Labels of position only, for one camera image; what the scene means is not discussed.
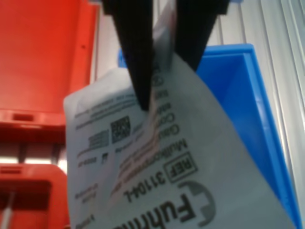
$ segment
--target white paper package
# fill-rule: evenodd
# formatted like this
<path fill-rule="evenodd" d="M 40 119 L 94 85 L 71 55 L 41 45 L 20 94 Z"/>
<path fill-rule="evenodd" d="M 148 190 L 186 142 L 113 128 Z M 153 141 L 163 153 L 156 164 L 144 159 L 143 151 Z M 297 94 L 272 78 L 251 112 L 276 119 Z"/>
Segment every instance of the white paper package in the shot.
<path fill-rule="evenodd" d="M 120 68 L 64 101 L 71 228 L 294 228 L 206 85 L 176 54 L 165 67 L 158 36 L 149 112 Z"/>

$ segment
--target orange plastic bin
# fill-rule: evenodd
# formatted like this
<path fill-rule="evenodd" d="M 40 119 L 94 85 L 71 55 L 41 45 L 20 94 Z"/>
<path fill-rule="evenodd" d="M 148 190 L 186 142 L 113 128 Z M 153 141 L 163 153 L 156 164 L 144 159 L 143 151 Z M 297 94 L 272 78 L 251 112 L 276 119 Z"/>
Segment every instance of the orange plastic bin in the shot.
<path fill-rule="evenodd" d="M 10 229 L 63 229 L 69 224 L 66 183 L 54 165 L 0 164 L 1 226 L 9 208 Z"/>
<path fill-rule="evenodd" d="M 64 143 L 62 101 L 89 83 L 97 7 L 0 1 L 0 141 Z"/>

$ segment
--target barcode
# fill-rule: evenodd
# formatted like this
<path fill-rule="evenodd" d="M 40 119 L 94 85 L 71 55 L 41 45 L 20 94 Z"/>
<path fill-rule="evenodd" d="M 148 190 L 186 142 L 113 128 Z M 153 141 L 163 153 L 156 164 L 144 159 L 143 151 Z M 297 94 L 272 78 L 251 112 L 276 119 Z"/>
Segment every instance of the barcode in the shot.
<path fill-rule="evenodd" d="M 119 142 L 130 135 L 130 120 L 126 116 L 111 123 L 112 143 Z"/>

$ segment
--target metal wall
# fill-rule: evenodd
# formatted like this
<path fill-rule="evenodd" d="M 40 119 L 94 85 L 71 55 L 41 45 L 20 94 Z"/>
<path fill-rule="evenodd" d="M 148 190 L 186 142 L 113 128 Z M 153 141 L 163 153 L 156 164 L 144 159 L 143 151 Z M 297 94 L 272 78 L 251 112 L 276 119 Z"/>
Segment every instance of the metal wall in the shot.
<path fill-rule="evenodd" d="M 154 21 L 167 0 L 154 0 Z M 305 220 L 305 0 L 244 0 L 217 19 L 209 45 L 255 47 L 271 109 Z M 97 23 L 91 82 L 117 67 L 119 43 L 110 17 Z M 66 171 L 65 148 L 0 144 L 0 163 L 53 163 Z"/>

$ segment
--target blue plastic container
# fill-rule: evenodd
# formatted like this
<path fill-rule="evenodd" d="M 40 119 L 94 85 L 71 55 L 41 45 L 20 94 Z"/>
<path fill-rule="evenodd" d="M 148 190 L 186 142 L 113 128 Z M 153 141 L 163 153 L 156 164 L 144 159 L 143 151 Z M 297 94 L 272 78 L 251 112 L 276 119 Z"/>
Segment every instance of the blue plastic container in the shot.
<path fill-rule="evenodd" d="M 119 66 L 126 67 L 122 53 Z M 197 70 L 233 122 L 296 228 L 302 223 L 264 82 L 250 44 L 207 47 Z"/>

